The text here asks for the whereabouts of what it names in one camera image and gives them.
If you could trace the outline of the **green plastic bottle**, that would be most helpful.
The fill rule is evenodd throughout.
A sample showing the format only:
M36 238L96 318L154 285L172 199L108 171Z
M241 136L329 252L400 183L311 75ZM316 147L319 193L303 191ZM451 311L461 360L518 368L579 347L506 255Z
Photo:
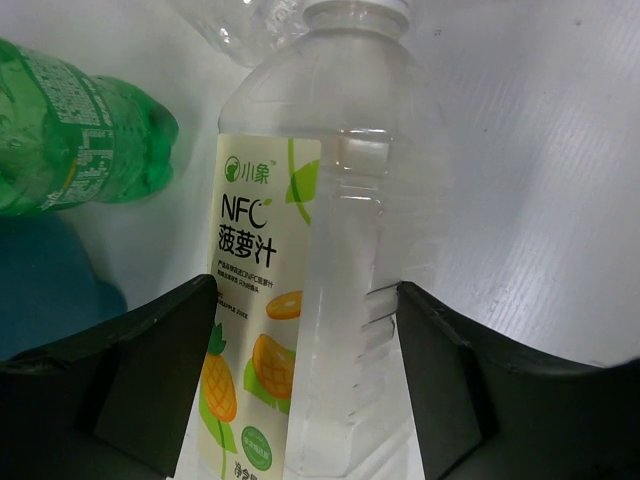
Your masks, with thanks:
M1 213L127 203L172 180L177 120L122 80L1 42Z

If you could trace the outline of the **pineapple juice labelled bottle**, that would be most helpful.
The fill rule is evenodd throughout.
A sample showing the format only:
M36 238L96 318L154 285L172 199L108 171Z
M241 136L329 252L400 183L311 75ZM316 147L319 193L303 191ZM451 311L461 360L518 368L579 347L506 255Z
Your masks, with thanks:
M308 1L218 120L199 386L203 477L404 479L398 287L429 275L451 187L407 1Z

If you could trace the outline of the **clear bottle white cap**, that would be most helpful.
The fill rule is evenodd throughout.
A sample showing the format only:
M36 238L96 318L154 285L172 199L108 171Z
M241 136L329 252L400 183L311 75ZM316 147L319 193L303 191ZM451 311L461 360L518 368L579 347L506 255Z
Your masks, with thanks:
M307 31L299 0L177 0L170 5L209 45L247 68Z

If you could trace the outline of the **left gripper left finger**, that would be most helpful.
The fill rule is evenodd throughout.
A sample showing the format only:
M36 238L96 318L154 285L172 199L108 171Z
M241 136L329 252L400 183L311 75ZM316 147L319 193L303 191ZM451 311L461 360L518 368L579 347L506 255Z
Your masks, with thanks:
M214 325L199 275L1 365L5 479L167 479L176 473Z

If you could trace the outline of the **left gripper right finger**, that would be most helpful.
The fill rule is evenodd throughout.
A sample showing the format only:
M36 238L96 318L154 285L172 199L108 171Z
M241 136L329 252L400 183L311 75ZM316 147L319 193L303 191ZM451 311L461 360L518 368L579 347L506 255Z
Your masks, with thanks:
M519 343L419 286L397 329L428 479L635 479L639 363L597 367Z

